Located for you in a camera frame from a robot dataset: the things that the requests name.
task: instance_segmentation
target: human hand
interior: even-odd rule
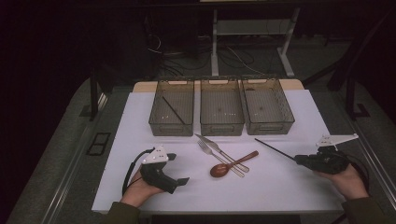
[[[132,177],[131,183],[132,184],[122,195],[122,198],[120,200],[121,203],[127,203],[134,207],[139,207],[152,195],[163,192],[162,189],[151,186],[146,183],[144,179],[142,179],[142,175],[140,174],[140,168]]]
[[[337,190],[344,195],[347,200],[369,197],[358,171],[351,164],[348,165],[345,171],[336,175],[329,175],[321,172],[315,173],[331,180]]]

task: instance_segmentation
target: gray floor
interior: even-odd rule
[[[279,78],[287,78],[276,54],[276,46],[282,44],[280,38],[249,39],[247,37],[238,41],[240,44],[236,46],[232,44],[233,41],[220,40],[223,44],[221,45],[223,48],[220,49],[222,58],[219,60],[221,75],[255,74],[224,48],[227,46],[233,49],[250,68],[265,74],[274,74]],[[304,80],[314,75],[336,62],[348,47],[348,43],[330,44],[327,47],[324,47],[323,43],[322,37],[292,40],[288,57],[295,78]],[[211,70],[210,61],[207,62],[208,56],[209,53],[204,52],[198,59],[186,59],[181,56],[169,58],[172,62],[165,61],[168,69],[161,70],[160,76],[209,76]],[[326,84],[329,78],[330,75],[322,77],[305,88],[311,90],[330,133],[349,134],[358,131],[363,134],[360,140],[373,148],[375,155],[388,172],[389,179],[396,179],[395,125],[360,85],[356,90],[357,103],[364,104],[371,117],[358,118],[355,122],[348,119],[343,113],[345,90],[328,92]],[[81,111],[90,103],[89,82],[82,83],[8,223],[99,223],[102,220],[103,216],[92,212],[91,207],[120,122],[123,106],[131,90],[131,87],[115,88],[107,96],[98,117],[94,121],[89,121],[88,117],[81,116]],[[85,152],[96,133],[110,133],[105,153],[102,156],[86,155]],[[342,146],[344,151],[361,158],[370,168],[370,163],[366,162],[366,153],[356,148],[361,148],[361,142],[351,142]],[[396,211],[383,190],[386,185],[378,181],[382,177],[373,170],[370,172],[370,192],[385,213],[396,219]],[[331,223],[340,215],[303,214],[301,221],[303,224]]]

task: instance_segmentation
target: white table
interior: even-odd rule
[[[297,83],[297,87],[288,85],[290,83]],[[176,159],[169,161],[163,168],[164,173],[174,179],[189,177],[190,181],[186,186],[177,187],[174,194],[163,193],[150,198],[141,207],[143,214],[302,214],[342,211],[340,203],[344,199],[328,180],[254,140],[257,137],[291,156],[317,152],[315,143],[323,134],[329,133],[310,92],[301,90],[299,83],[289,80],[282,82],[284,89],[289,89],[285,93],[296,120],[288,134],[252,136],[247,135],[245,129],[241,136],[208,137],[235,159],[253,150],[259,151],[258,157],[244,163],[250,168],[244,178],[233,172],[223,178],[211,177],[209,170],[219,161],[199,148],[196,136],[153,136],[149,127],[149,113],[155,85],[143,83],[144,91],[141,88],[135,90],[128,98],[92,210],[106,213],[112,202],[121,197],[123,179],[131,161],[143,150],[163,145],[168,153],[177,154]],[[195,133],[200,133],[199,102],[200,94],[197,91]]]

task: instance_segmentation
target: metal fork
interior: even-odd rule
[[[227,164],[227,161],[225,161],[224,159],[220,158],[219,156],[217,156],[216,154],[213,153],[212,149],[210,149],[210,147],[208,147],[205,142],[199,140],[198,141],[198,145],[201,147],[202,151],[204,153],[206,153],[207,155],[212,155],[214,156],[216,159],[218,159],[219,161],[221,161],[222,163]],[[231,170],[236,173],[237,175],[244,177],[245,175],[240,172],[239,170],[237,170],[235,167],[232,167]]]

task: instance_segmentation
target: dark background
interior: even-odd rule
[[[38,4],[2,0],[0,8],[0,223],[3,223],[71,97],[92,70],[107,70],[110,76],[101,77],[100,84],[111,91],[113,85],[153,77],[156,59],[145,50],[148,31],[142,24],[145,12],[81,9],[72,1]],[[370,8],[364,4],[303,7],[295,34],[326,35],[334,40],[354,37],[371,19]],[[210,35],[206,33],[211,30],[207,11],[180,13],[178,17],[153,13],[156,21],[152,21],[154,25],[149,31],[169,34],[166,44],[186,50],[192,57],[196,36]],[[396,37],[395,14],[378,31],[354,70],[393,120],[396,91],[392,87],[396,76],[390,66],[396,58],[395,42],[391,41]],[[170,35],[169,27],[175,26],[183,27],[184,32]],[[144,56],[137,61],[135,55]]]

